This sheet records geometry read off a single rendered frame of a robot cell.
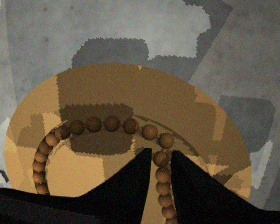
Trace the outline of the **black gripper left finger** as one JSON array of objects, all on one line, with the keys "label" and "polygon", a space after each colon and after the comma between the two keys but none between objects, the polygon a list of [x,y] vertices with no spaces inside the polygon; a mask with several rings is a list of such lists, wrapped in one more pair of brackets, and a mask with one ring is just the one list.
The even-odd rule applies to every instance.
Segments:
[{"label": "black gripper left finger", "polygon": [[141,224],[152,149],[145,148],[90,192],[50,196],[0,188],[0,224]]}]

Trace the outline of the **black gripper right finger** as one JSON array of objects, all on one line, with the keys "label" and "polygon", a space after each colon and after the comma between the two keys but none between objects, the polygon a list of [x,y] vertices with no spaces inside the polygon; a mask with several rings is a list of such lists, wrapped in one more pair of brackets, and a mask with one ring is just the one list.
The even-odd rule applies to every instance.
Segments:
[{"label": "black gripper right finger", "polygon": [[252,206],[182,152],[172,151],[170,174],[177,224],[280,224],[280,211]]}]

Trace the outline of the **round wooden bead board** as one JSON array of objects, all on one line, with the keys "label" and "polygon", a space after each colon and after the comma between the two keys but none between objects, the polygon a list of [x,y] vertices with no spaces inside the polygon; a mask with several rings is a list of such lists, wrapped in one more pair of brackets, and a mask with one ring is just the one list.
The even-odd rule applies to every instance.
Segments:
[{"label": "round wooden bead board", "polygon": [[[101,123],[115,116],[124,124],[134,118],[139,127],[154,124],[157,136],[170,133],[174,146],[196,166],[249,199],[251,162],[242,134],[220,104],[200,89],[157,69],[124,63],[90,63],[47,78],[27,93],[9,122],[5,138],[6,173],[12,189],[37,193],[32,179],[35,153],[46,134],[72,121],[86,124],[90,117]],[[42,169],[50,196],[76,197],[90,192],[145,148],[152,149],[150,186],[141,224],[166,224],[155,191],[157,167],[154,156],[162,152],[159,138],[147,141],[141,131],[127,134],[101,126],[92,133],[61,139],[49,153]],[[39,194],[39,193],[37,193]]]}]

